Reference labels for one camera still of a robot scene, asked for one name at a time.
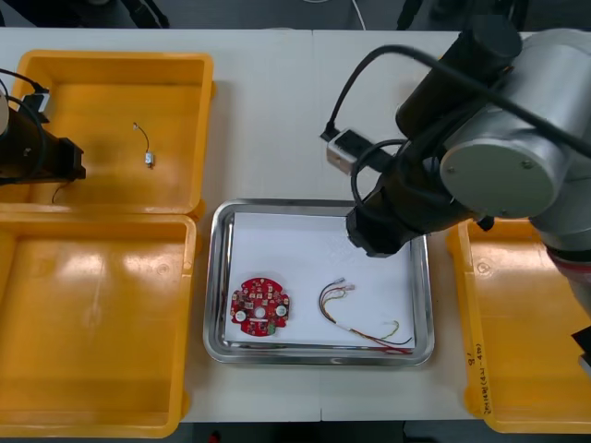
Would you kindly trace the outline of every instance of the table surface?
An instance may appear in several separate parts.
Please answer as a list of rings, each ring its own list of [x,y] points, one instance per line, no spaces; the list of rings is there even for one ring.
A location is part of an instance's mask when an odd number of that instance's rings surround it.
[[[203,52],[214,60],[212,103],[200,223],[232,198],[349,199],[349,180],[325,160],[318,135],[361,58],[385,43],[441,55],[452,32],[309,30],[0,29],[0,66],[16,69],[31,49]],[[400,137],[394,114],[427,70],[401,56],[373,63],[337,120],[373,140]],[[7,78],[10,88],[12,79]],[[371,188],[370,174],[361,188]],[[470,418],[453,269],[444,235],[428,240],[435,351],[405,369],[222,365],[202,343],[207,251],[199,257],[187,356],[185,421],[413,420]]]

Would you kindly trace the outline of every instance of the red circuit board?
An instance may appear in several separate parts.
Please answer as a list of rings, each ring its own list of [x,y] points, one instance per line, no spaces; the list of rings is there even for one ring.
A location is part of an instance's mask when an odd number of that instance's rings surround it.
[[[248,335],[273,335],[276,328],[285,328],[287,324],[289,296],[276,281],[250,279],[232,294],[230,315],[232,323],[239,323],[240,329]]]

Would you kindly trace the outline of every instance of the cable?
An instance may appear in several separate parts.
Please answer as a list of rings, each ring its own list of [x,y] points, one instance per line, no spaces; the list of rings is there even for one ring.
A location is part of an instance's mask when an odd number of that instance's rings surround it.
[[[31,80],[30,78],[25,77],[22,74],[19,74],[18,72],[9,71],[8,69],[3,69],[3,68],[0,67],[0,74],[6,74],[8,76],[12,76],[12,77],[15,77],[15,78],[20,78],[21,80],[26,81],[27,83],[29,83],[33,87],[33,89],[35,90],[35,92],[47,92],[48,91],[48,89],[44,88],[43,86],[41,86],[36,81]]]
[[[146,134],[146,131],[144,131],[140,125],[138,125],[136,122],[133,123],[133,129],[134,131],[136,129],[139,129],[139,131],[144,135],[144,137],[146,138],[146,143],[148,143],[148,146],[146,147],[146,153],[150,152],[150,139],[148,138],[148,134]]]
[[[61,189],[64,189],[66,186],[68,186],[68,185],[70,185],[70,184],[72,184],[72,183],[74,183],[74,182],[65,182],[65,183],[61,184],[60,186],[58,186],[58,187],[55,189],[55,192],[54,192],[54,194],[52,195],[52,205],[53,205],[53,204],[55,204],[55,196],[57,195],[57,193],[58,193],[58,192],[59,192]]]
[[[302,2],[305,3],[310,3],[312,5],[319,5],[321,3],[327,3],[330,2],[331,0],[302,0]],[[359,23],[361,24],[361,29],[362,30],[368,30],[366,28],[366,22],[363,19],[363,16],[361,15],[361,11],[359,10],[359,5],[357,4],[356,0],[351,0],[351,3],[353,3],[353,7],[355,8],[355,11],[357,13],[357,16],[359,17]]]
[[[10,93],[8,92],[8,88],[6,87],[6,83],[0,78],[0,85],[2,85],[2,89],[4,90],[4,96],[8,97]]]
[[[343,105],[344,99],[359,77],[359,75],[364,71],[368,65],[373,62],[376,58],[385,55],[385,54],[400,54],[405,55],[407,57],[413,58],[417,60],[417,62],[430,67],[431,69],[435,69],[442,73],[444,76],[449,78],[450,80],[454,81],[458,85],[466,88],[467,90],[471,90],[476,95],[483,97],[494,104],[495,106],[501,108],[502,110],[515,115],[516,117],[520,118],[524,122],[528,123],[529,125],[533,126],[537,131],[545,138],[549,139],[554,143],[563,143],[565,145],[570,146],[574,151],[578,152],[579,154],[583,155],[586,158],[591,159],[591,145],[586,143],[584,140],[574,137],[571,134],[563,131],[562,129],[556,127],[555,125],[551,124],[548,120],[541,118],[535,114],[530,113],[525,108],[522,108],[518,104],[505,99],[499,93],[495,92],[494,90],[490,90],[487,86],[480,83],[479,81],[470,78],[466,74],[454,69],[451,66],[445,65],[440,63],[439,60],[436,58],[423,53],[415,48],[411,48],[409,46],[403,46],[400,44],[389,44],[385,46],[381,46],[380,48],[374,49],[365,58],[357,65],[349,79],[346,81],[341,94],[337,102],[334,105],[334,109],[332,110],[331,119],[326,124],[325,132],[332,132],[335,129],[335,121],[341,106]]]
[[[369,210],[365,206],[365,204],[363,203],[363,198],[359,194],[357,177],[359,176],[359,173],[363,170],[363,168],[365,168],[367,166],[368,158],[374,152],[376,152],[377,150],[380,150],[382,148],[385,148],[386,146],[403,145],[405,142],[406,142],[406,140],[399,139],[399,138],[393,138],[390,140],[383,140],[379,143],[376,143],[375,145],[364,150],[361,153],[361,155],[357,158],[355,163],[353,163],[353,167],[351,168],[351,193],[353,194],[353,200],[355,201],[355,205],[359,208],[359,210],[364,215],[366,215],[370,219],[373,219],[377,222],[392,222],[392,220],[398,221],[399,219],[395,216],[388,217],[385,215],[378,214],[377,212],[374,212],[373,210]],[[394,154],[394,158],[396,158],[399,155],[399,152],[400,152],[400,150],[398,150],[396,152],[396,154]]]
[[[363,21],[363,16],[361,15],[361,11],[359,10],[359,6],[357,5],[357,0],[351,0],[351,2],[353,3],[355,11],[357,12],[357,16],[359,17],[359,23],[361,23],[361,28],[363,30],[368,30],[366,28],[366,22]]]
[[[395,351],[397,353],[405,353],[405,354],[411,353],[408,349],[398,348],[396,346],[402,346],[402,345],[407,344],[408,342],[410,342],[412,340],[412,337],[410,337],[407,341],[404,341],[404,342],[394,342],[394,341],[387,341],[386,340],[389,337],[391,337],[398,330],[400,325],[396,320],[393,321],[393,324],[395,325],[394,331],[392,331],[390,334],[386,335],[385,337],[378,338],[378,337],[373,337],[371,335],[367,335],[357,329],[353,329],[348,326],[345,326],[345,325],[337,322],[334,319],[334,317],[331,316],[331,314],[326,309],[326,304],[328,302],[330,302],[331,300],[339,300],[339,299],[345,298],[347,296],[348,291],[353,291],[355,289],[355,286],[352,284],[346,284],[345,286],[338,286],[338,287],[331,288],[332,286],[340,285],[342,283],[344,283],[344,278],[338,279],[336,281],[333,281],[332,283],[327,284],[322,289],[322,291],[320,291],[318,305],[319,305],[319,310],[320,310],[321,314],[327,320],[329,320],[331,323],[333,323],[335,326],[338,326],[339,328],[347,330],[349,332],[352,332],[355,335],[358,335],[359,337],[362,337],[364,339],[367,339],[367,340],[370,340],[370,341],[373,341],[373,342],[379,344],[381,346],[381,348],[379,348],[381,351],[384,351],[384,352]]]
[[[41,139],[41,149],[39,152],[39,159],[37,160],[37,163],[35,164],[33,169],[31,169],[27,174],[23,175],[20,178],[0,179],[0,185],[13,185],[13,184],[16,184],[18,182],[22,182],[24,180],[27,180],[28,178],[33,177],[36,173],[38,173],[41,170],[43,163],[45,162],[45,156],[47,155],[47,139],[45,137],[45,131],[43,131],[43,126],[41,124],[41,121],[39,120],[39,117],[37,116],[37,114],[35,112],[32,111],[32,109],[29,106],[27,106],[21,100],[15,98],[15,97],[12,97],[10,95],[6,96],[6,99],[9,102],[14,102],[14,103],[18,104],[22,109],[24,109],[27,112],[27,114],[30,116],[33,123],[37,126],[37,131],[39,132],[39,137]]]

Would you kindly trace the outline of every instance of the stainless steel tray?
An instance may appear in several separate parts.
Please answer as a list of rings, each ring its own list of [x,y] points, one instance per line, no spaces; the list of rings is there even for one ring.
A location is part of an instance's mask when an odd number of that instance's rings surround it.
[[[203,341],[212,358],[223,363],[382,365],[410,366],[427,361],[433,352],[433,316],[428,279],[427,241],[411,242],[410,259],[415,273],[412,286],[416,347],[410,354],[383,353],[366,347],[227,341],[224,337],[226,301],[232,253],[234,215],[237,212],[344,217],[352,208],[347,201],[242,199],[218,208],[211,227],[207,300]]]

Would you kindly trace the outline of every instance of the yellow plastic bin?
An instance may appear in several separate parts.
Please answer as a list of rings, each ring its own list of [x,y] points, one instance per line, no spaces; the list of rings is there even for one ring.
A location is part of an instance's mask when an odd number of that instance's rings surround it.
[[[591,380],[571,337],[590,320],[528,221],[452,229],[468,385],[500,432],[591,433]]]
[[[0,213],[0,436],[171,434],[199,246],[182,215]]]
[[[209,55],[31,51],[18,72],[50,89],[45,127],[82,148],[87,178],[57,193],[58,184],[1,186],[0,210],[202,214],[214,93]],[[30,92],[15,82],[15,96]],[[134,123],[150,140],[152,169]]]

